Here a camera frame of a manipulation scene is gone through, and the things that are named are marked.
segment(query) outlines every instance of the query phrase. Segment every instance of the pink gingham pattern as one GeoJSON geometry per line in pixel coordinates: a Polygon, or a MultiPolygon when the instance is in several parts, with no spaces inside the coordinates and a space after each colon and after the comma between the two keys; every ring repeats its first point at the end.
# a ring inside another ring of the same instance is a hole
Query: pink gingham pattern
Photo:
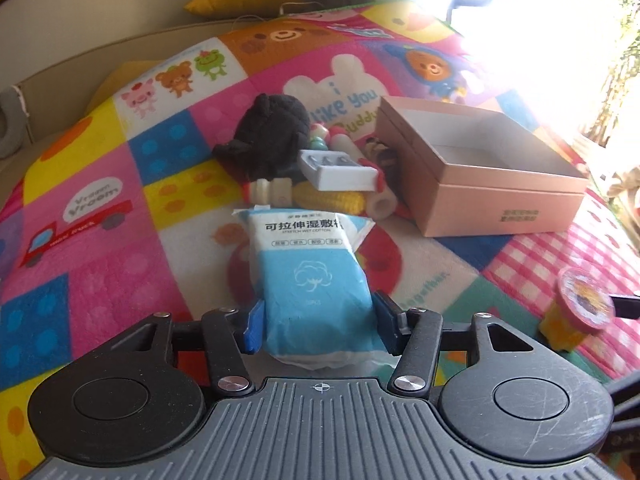
{"type": "MultiPolygon", "coordinates": [[[[640,258],[612,213],[590,194],[567,232],[514,236],[482,275],[541,317],[565,266],[583,268],[611,293],[640,289],[640,258]]],[[[640,368],[640,321],[616,319],[579,349],[611,377],[625,375],[640,368]]]]}

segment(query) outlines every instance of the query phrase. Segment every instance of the open box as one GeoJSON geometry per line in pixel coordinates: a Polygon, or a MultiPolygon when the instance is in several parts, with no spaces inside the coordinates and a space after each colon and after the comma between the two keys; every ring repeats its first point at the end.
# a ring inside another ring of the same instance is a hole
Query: open box
{"type": "Polygon", "coordinates": [[[587,186],[500,112],[383,97],[375,135],[398,151],[402,195],[425,236],[563,231],[587,186]]]}

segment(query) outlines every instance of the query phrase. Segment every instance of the package of wet cotton pads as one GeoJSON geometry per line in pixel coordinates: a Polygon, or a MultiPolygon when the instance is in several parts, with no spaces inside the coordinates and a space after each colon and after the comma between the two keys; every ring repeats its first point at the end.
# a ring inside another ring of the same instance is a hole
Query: package of wet cotton pads
{"type": "Polygon", "coordinates": [[[388,356],[353,252],[372,229],[370,219],[283,209],[241,216],[259,267],[252,276],[265,300],[267,352],[311,370],[388,356]]]}

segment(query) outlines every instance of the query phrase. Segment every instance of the blue square with dots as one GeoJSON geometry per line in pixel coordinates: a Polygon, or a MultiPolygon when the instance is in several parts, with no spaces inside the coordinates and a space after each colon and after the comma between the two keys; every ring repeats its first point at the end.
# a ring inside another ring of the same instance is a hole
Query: blue square with dots
{"type": "Polygon", "coordinates": [[[211,156],[211,148],[184,110],[129,141],[144,186],[162,180],[211,156]]]}
{"type": "Polygon", "coordinates": [[[64,274],[0,308],[0,390],[69,361],[68,277],[64,274]]]}

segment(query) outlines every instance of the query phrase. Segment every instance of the metal screw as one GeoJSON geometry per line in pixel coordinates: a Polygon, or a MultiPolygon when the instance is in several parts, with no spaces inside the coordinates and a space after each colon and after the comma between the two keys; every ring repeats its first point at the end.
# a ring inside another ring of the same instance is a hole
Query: metal screw
{"type": "Polygon", "coordinates": [[[417,392],[426,385],[427,383],[424,382],[424,379],[416,375],[401,375],[394,381],[394,386],[404,392],[417,392]]]}
{"type": "Polygon", "coordinates": [[[228,375],[218,381],[218,387],[226,392],[241,392],[249,387],[249,380],[239,375],[228,375]]]}

